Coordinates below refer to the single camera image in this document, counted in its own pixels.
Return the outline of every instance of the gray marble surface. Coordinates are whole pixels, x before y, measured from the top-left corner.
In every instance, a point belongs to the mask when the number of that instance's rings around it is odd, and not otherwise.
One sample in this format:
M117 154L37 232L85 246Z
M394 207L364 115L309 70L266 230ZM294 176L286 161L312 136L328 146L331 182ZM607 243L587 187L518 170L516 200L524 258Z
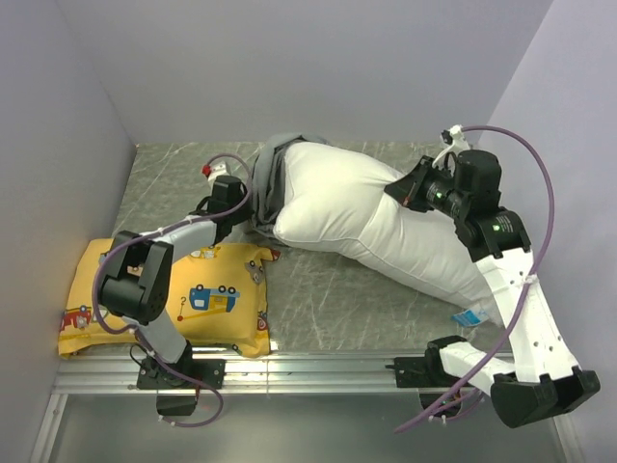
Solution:
M338 143L407 172L436 145ZM259 143L150 144L138 147L115 231L145 232L182 219L208 193L201 167L214 154L255 161ZM240 177L240 168L233 172ZM462 328L450 319L461 309L402 286L357 262L264 242L238 228L226 241L266 244L282 251L266 263L272 339L284 351L424 349L426 342L459 334L477 347L494 344L501 330L490 322Z

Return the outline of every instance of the wall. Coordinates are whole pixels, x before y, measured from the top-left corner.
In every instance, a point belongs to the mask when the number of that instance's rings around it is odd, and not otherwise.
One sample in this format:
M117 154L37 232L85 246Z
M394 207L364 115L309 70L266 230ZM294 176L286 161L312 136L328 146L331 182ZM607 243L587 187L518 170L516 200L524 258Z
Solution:
M111 231L134 147L54 2L0 2L0 57L0 454L20 463L75 265Z
M617 454L615 17L611 0L555 0L491 117L538 149L554 182L554 239L540 275L565 340L600 375L601 393L572 414L590 462ZM501 156L504 204L539 246L547 195L533 161L497 136L480 143Z
M59 0L136 142L436 140L485 123L550 0Z

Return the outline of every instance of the yellow cushion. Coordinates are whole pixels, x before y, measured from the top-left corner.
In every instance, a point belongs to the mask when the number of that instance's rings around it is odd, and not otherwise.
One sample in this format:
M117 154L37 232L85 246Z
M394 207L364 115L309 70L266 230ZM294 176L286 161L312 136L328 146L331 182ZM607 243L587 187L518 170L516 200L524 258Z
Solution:
M91 241L79 261L58 337L60 355L95 344L135 341L128 332L108 334L93 315L94 273L112 241ZM262 261L276 260L278 256L277 251L253 244L218 244L176 262L167 300L167 311L176 329L193 345L231 345L245 357L268 354ZM101 310L112 328L125 325L121 318Z

